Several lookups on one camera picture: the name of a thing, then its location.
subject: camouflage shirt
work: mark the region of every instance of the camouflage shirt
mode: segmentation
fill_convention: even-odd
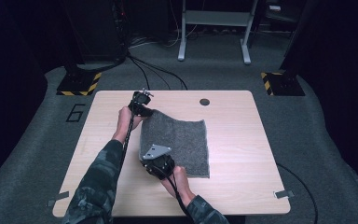
[[[100,151],[77,187],[62,224],[113,223],[111,212],[116,198],[123,145],[109,141]],[[195,223],[228,223],[200,196],[187,207]]]

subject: gray fabric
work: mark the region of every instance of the gray fabric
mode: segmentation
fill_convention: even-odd
[[[185,166],[187,175],[209,177],[208,147],[204,120],[182,121],[173,119],[158,110],[144,120],[139,158],[159,145],[170,147],[176,165]]]

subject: wooden tabletop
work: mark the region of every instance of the wooden tabletop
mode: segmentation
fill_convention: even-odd
[[[287,198],[269,141],[249,91],[151,91],[147,105],[179,120],[205,120],[210,178],[189,178],[199,194],[224,215],[285,214]],[[63,217],[69,202],[98,152],[116,130],[118,110],[133,91],[98,91],[79,137],[74,156],[53,209]],[[201,105],[208,99],[209,105]],[[114,217],[184,216],[178,202],[139,162],[141,127],[131,133],[126,160],[118,179]]]

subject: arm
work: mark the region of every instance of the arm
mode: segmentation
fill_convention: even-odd
[[[176,166],[173,175],[169,178],[176,181],[176,187],[187,212],[191,215],[194,223],[228,223],[227,219],[217,210],[211,207],[202,197],[195,195],[188,184],[186,169]],[[161,184],[175,198],[175,192],[167,179],[161,180]]]
[[[143,118],[135,117],[135,129]],[[119,111],[117,129],[106,146],[89,167],[77,187],[66,210],[62,224],[109,223],[116,198],[117,181],[123,144],[130,126],[131,112],[127,107]]]

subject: gray carpet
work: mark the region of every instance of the gray carpet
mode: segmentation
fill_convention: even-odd
[[[326,132],[323,111],[310,86],[299,78],[305,97],[272,97],[264,88],[260,73],[279,71],[288,40],[257,35],[250,49],[252,64],[247,66],[241,59],[240,38],[216,35],[188,40],[186,60],[181,63],[177,61],[178,43],[170,48],[143,45],[132,48],[131,54],[174,72],[190,90],[251,91],[276,162],[289,168],[310,189],[317,204],[319,223],[358,223],[358,178],[340,158]],[[157,75],[145,71],[151,91],[168,89]],[[46,203],[59,193],[93,99],[93,95],[55,95],[64,75],[63,68],[46,74],[45,100],[0,169],[0,223],[60,223]],[[176,78],[160,75],[172,90],[182,89]],[[96,91],[143,87],[146,87],[143,74],[126,60],[103,72]],[[84,105],[76,108],[83,110],[80,121],[65,122],[76,104]],[[285,188],[296,195],[290,199],[291,211],[281,216],[248,216],[246,223],[313,222],[315,210],[309,194],[292,174],[282,168],[279,171]],[[229,217],[229,220],[244,223],[245,217]],[[117,223],[188,222],[185,218],[118,218]]]

